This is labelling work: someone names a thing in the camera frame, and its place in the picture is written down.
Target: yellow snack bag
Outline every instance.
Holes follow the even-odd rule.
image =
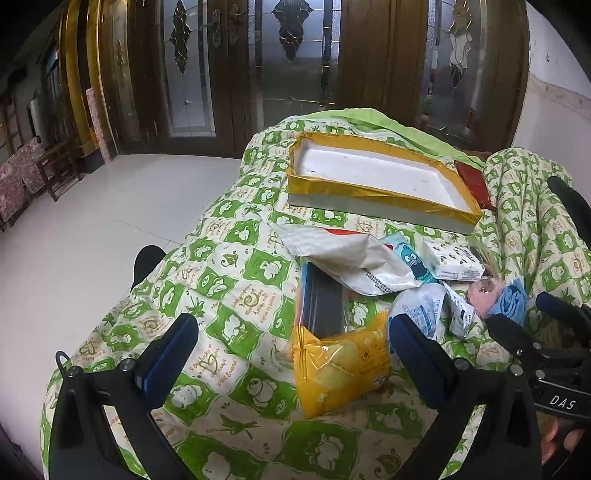
[[[294,325],[295,387],[307,419],[342,407],[380,387],[390,368],[387,313],[367,327],[319,340]]]

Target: gold door frame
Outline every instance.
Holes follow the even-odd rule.
[[[89,0],[88,17],[86,20],[86,56],[88,58],[88,74],[90,85],[95,92],[96,109],[99,114],[100,127],[105,135],[105,141],[113,140],[111,125],[106,114],[105,102],[103,99],[103,86],[100,76],[99,57],[99,28],[101,23],[101,11],[103,0]]]
[[[86,92],[82,92],[78,64],[78,16],[80,0],[70,0],[60,26],[59,58],[60,76],[64,92],[68,92],[74,124],[84,156],[98,148],[94,129],[86,115]]]

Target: white tile floor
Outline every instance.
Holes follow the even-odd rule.
[[[57,350],[124,296],[137,252],[170,250],[238,178],[239,160],[120,155],[0,233],[0,422],[41,471],[39,422]]]

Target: green and white quilt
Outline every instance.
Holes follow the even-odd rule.
[[[242,160],[238,182],[212,204],[185,243],[109,312],[72,356],[86,371],[113,368],[139,357],[182,312],[199,322],[200,336],[164,407],[153,412],[170,443],[199,479],[370,480],[392,476],[434,419],[403,368],[387,386],[347,407],[305,420],[293,370],[280,352],[294,317],[298,262],[273,232],[273,223],[308,223],[371,233],[400,231],[464,242],[461,235],[409,223],[287,203],[287,150],[301,131],[361,135],[420,148],[392,130],[359,129],[342,115],[292,117],[256,134]],[[441,161],[453,167],[450,157]],[[486,163],[486,182],[496,214],[486,210],[476,227],[499,256],[507,282],[524,281],[527,325],[555,343],[555,322],[534,307],[548,291],[574,304],[591,299],[591,253],[577,236],[549,175],[570,181],[556,163],[522,149],[497,153]],[[467,285],[455,284],[465,291]],[[359,300],[351,321],[362,326],[392,297]],[[467,340],[446,335],[450,356],[481,368],[504,369],[509,355],[474,322]],[[47,477],[51,421],[61,387],[56,370],[47,387],[41,450]],[[114,409],[107,415],[132,471],[145,476]],[[482,415],[477,408],[445,474],[461,466]]]

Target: red packet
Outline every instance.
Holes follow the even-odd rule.
[[[488,195],[488,188],[482,172],[465,163],[454,161],[458,175],[462,178],[472,196],[478,202],[480,208],[485,208],[496,212],[496,207],[491,202],[491,197]]]

